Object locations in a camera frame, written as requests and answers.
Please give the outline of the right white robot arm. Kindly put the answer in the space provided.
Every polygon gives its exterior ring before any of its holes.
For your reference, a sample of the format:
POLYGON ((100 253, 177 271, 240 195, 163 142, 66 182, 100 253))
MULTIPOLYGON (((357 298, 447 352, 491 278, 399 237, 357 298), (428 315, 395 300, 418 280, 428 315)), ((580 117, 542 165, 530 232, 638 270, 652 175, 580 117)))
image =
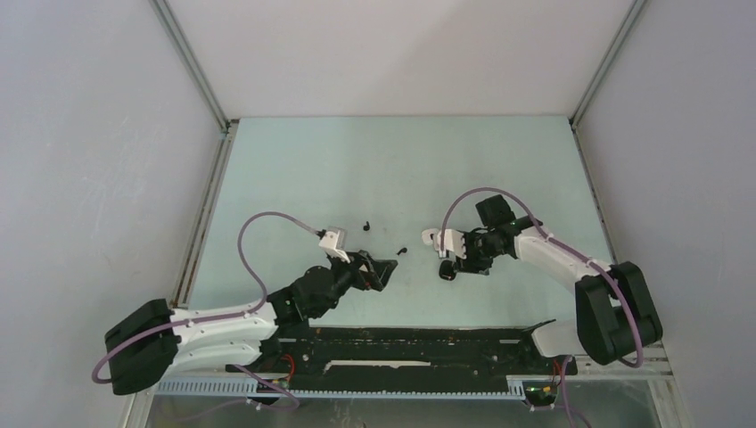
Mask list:
POLYGON ((445 213, 431 239, 443 260, 440 277, 485 276, 496 258, 507 256, 540 269, 572 295, 574 318, 532 327, 518 349, 520 364, 529 372, 544 371, 555 357, 577 355, 602 366, 641 367, 645 347, 663 336, 642 269, 630 261, 612 264, 585 255, 551 233, 513 194, 493 187, 488 191, 491 196, 475 206, 480 227, 449 227, 461 197, 445 213))

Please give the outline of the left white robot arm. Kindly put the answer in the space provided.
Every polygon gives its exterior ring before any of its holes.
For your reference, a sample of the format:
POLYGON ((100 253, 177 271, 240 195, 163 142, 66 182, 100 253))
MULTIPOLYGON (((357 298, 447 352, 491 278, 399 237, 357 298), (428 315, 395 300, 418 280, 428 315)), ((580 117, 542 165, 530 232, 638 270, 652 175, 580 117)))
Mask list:
POLYGON ((290 285, 263 300, 221 309, 172 309, 163 299, 146 302, 105 335, 107 354, 96 370, 108 367, 117 396, 147 390, 167 375, 201 368, 252 366, 271 371, 282 359, 278 335, 304 327, 335 309, 351 289, 381 292, 398 266, 351 251, 347 260, 331 257, 329 267, 309 268, 290 285))

